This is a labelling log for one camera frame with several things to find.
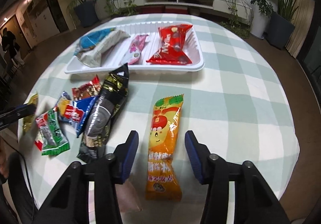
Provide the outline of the pink white snack packet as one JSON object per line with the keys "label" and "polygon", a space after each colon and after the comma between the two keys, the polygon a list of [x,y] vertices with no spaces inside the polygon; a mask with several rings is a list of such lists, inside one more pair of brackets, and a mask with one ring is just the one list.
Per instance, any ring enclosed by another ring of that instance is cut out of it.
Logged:
{"label": "pink white snack packet", "polygon": [[141,53],[145,47],[145,42],[148,35],[136,35],[132,40],[127,52],[121,59],[120,65],[128,64],[134,65],[140,59]]}

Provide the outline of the white cabinet left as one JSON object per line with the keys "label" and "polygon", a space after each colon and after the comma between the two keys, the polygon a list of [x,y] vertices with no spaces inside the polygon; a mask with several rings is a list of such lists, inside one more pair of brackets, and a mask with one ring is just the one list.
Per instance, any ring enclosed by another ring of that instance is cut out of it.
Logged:
{"label": "white cabinet left", "polygon": [[22,0],[16,17],[31,48],[59,34],[47,0]]}

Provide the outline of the black sesame snack packet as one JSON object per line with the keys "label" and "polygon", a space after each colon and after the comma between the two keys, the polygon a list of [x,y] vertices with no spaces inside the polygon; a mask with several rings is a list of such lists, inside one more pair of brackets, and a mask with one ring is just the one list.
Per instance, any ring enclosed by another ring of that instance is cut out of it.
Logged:
{"label": "black sesame snack packet", "polygon": [[106,143],[118,112],[128,97],[128,65],[109,72],[86,119],[77,158],[91,163],[105,155]]}

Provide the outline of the green red snack packet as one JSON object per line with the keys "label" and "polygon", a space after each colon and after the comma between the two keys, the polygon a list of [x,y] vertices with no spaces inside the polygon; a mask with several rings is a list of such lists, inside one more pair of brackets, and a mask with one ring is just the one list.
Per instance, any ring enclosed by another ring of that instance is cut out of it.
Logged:
{"label": "green red snack packet", "polygon": [[70,149],[69,141],[60,129],[56,108],[41,114],[35,122],[43,140],[42,156],[57,156]]}

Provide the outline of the red brown checkered snack packet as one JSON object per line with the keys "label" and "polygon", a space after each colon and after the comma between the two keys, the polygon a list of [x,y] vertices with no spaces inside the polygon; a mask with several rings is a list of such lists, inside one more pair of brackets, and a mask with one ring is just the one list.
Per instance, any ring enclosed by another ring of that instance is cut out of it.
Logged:
{"label": "red brown checkered snack packet", "polygon": [[80,87],[72,88],[72,98],[74,101],[83,100],[85,98],[98,95],[100,90],[100,79],[96,75],[92,80],[81,85]]}

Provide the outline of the plant in white pot left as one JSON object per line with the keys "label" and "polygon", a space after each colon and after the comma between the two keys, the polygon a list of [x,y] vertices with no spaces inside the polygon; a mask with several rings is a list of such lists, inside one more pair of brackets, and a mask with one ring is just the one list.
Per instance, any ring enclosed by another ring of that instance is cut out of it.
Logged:
{"label": "plant in white pot left", "polygon": [[107,19],[111,16],[112,10],[111,0],[93,0],[95,4],[95,11],[99,20]]}

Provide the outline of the vine plant on stand right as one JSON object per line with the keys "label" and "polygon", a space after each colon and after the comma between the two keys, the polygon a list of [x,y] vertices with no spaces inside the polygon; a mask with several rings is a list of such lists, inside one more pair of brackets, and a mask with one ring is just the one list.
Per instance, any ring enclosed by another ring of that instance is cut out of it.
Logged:
{"label": "vine plant on stand right", "polygon": [[254,17],[253,10],[247,0],[225,0],[229,11],[229,25],[231,27],[241,26],[241,23],[249,28]]}

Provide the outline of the green white checked tablecloth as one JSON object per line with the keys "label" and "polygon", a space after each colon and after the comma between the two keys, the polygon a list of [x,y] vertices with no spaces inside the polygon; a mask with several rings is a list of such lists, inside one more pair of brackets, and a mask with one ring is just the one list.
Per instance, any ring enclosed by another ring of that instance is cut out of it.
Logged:
{"label": "green white checked tablecloth", "polygon": [[36,131],[19,136],[34,223],[288,223],[279,197],[299,155],[269,64],[202,18],[116,18],[106,67],[77,39],[40,76]]}

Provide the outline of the gold snack packet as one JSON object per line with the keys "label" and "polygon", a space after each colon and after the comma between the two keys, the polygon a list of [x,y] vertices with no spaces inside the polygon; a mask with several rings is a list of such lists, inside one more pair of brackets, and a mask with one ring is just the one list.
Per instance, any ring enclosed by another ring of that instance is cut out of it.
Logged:
{"label": "gold snack packet", "polygon": [[29,114],[23,118],[23,126],[22,126],[23,135],[25,135],[31,129],[33,120],[35,118],[35,112],[38,106],[38,99],[39,99],[39,95],[38,93],[35,93],[33,96],[30,97],[27,103]]}

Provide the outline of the light blue snack packet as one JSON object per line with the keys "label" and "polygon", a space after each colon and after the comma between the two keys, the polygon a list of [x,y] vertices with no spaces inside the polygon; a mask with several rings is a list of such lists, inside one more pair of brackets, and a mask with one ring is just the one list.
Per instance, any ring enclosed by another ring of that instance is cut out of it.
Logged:
{"label": "light blue snack packet", "polygon": [[115,30],[115,27],[105,28],[82,36],[73,55],[94,49],[102,40],[104,40],[111,32]]}

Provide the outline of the large leaf plant dark pot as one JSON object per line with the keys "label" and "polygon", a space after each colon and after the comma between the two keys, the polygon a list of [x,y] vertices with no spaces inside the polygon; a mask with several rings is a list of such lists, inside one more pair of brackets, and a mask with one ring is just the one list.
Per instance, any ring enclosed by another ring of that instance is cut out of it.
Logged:
{"label": "large leaf plant dark pot", "polygon": [[280,50],[287,48],[295,29],[292,20],[298,9],[298,0],[277,0],[277,11],[272,13],[268,27],[267,42],[270,45]]}

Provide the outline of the dark blue snack packet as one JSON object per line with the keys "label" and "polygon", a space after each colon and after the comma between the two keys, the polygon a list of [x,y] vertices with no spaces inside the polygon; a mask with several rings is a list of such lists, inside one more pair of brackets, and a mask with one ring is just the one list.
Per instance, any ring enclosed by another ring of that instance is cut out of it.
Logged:
{"label": "dark blue snack packet", "polygon": [[79,137],[84,131],[84,125],[96,99],[97,96],[90,96],[73,101],[69,94],[63,91],[54,107],[58,113],[58,120],[70,124],[76,132],[76,137]]}

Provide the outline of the orange yellow snack packet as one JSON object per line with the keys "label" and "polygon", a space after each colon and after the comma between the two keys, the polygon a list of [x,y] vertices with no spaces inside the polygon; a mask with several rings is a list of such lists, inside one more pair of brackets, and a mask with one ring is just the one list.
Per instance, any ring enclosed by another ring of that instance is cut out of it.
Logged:
{"label": "orange yellow snack packet", "polygon": [[182,191],[172,166],[178,138],[184,95],[159,99],[153,106],[148,139],[147,200],[175,201]]}

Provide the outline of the white TV console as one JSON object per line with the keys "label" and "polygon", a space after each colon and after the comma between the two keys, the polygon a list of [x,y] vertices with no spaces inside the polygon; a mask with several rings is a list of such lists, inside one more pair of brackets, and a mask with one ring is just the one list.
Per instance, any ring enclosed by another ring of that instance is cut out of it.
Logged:
{"label": "white TV console", "polygon": [[135,0],[135,4],[137,7],[146,7],[149,5],[194,7],[211,10],[219,16],[229,18],[229,11],[225,0]]}

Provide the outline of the white grey snack bag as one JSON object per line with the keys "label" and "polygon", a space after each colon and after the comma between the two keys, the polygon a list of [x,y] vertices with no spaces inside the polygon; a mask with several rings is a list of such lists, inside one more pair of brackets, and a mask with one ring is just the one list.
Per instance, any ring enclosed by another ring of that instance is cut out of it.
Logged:
{"label": "white grey snack bag", "polygon": [[75,56],[82,64],[88,67],[99,67],[101,65],[103,54],[120,41],[129,37],[130,35],[128,33],[116,28],[115,31],[111,32],[94,49],[87,52],[81,52]]}

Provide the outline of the red Mylikes snack bag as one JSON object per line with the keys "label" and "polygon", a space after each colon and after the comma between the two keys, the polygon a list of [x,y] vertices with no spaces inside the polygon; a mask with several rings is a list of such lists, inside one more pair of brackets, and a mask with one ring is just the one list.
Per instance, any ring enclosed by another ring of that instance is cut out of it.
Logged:
{"label": "red Mylikes snack bag", "polygon": [[183,52],[186,33],[192,24],[178,24],[159,27],[161,47],[146,62],[159,65],[189,65],[192,61]]}

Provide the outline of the beige curtain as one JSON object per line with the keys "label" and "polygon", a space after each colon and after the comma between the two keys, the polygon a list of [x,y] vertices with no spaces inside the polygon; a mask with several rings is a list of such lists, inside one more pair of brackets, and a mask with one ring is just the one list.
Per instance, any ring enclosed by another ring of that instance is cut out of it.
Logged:
{"label": "beige curtain", "polygon": [[294,58],[298,56],[307,37],[314,13],[314,6],[314,0],[297,0],[295,3],[295,7],[298,7],[298,9],[291,21],[295,28],[286,44],[286,50]]}

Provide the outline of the small plant white pot right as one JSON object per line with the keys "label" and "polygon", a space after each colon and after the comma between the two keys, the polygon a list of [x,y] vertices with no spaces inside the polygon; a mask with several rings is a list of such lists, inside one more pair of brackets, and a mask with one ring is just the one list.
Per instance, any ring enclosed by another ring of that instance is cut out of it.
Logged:
{"label": "small plant white pot right", "polygon": [[268,0],[250,0],[250,3],[253,12],[251,34],[254,37],[263,39],[263,33],[274,10],[273,6]]}

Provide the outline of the white plastic tray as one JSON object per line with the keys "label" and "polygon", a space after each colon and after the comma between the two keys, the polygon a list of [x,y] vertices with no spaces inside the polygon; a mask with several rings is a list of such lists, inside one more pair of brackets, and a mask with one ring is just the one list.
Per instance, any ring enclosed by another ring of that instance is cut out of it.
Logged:
{"label": "white plastic tray", "polygon": [[106,27],[81,37],[66,74],[109,72],[197,72],[203,69],[194,26],[182,21],[140,22]]}

